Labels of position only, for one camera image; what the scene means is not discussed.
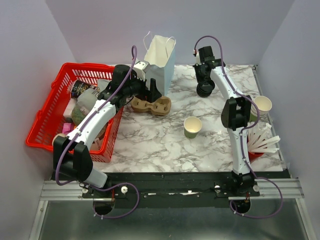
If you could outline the green paper cup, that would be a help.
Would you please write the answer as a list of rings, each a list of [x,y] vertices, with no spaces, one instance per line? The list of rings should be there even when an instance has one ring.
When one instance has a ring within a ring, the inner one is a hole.
[[[202,129],[202,126],[202,121],[199,118],[195,116],[187,117],[183,123],[184,135],[188,139],[194,139]]]

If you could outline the stack of green paper cups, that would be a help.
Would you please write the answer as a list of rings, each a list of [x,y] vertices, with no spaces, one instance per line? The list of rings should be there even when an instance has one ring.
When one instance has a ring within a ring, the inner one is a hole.
[[[257,96],[253,100],[254,104],[257,108],[252,104],[250,109],[250,122],[255,122],[256,120],[260,120],[262,117],[268,114],[268,112],[272,109],[272,101],[266,96]]]

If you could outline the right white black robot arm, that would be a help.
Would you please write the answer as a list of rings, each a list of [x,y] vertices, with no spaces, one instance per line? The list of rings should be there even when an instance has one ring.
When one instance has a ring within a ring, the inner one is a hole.
[[[215,87],[221,92],[225,104],[221,113],[222,125],[227,129],[233,157],[231,178],[222,190],[233,196],[241,196],[255,184],[251,170],[247,140],[252,99],[244,95],[230,80],[222,59],[216,59],[211,46],[205,46],[194,53],[193,65],[197,80],[198,96],[207,98]]]

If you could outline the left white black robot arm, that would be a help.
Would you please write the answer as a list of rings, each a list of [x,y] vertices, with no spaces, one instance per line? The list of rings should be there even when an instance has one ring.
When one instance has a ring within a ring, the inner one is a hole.
[[[57,136],[53,141],[53,168],[55,176],[63,174],[94,186],[93,191],[101,198],[107,197],[111,185],[107,174],[93,166],[90,148],[98,133],[106,126],[130,97],[155,102],[162,94],[154,78],[146,79],[151,68],[147,61],[134,66],[118,64],[112,79],[97,97],[93,108],[84,120],[66,137]]]

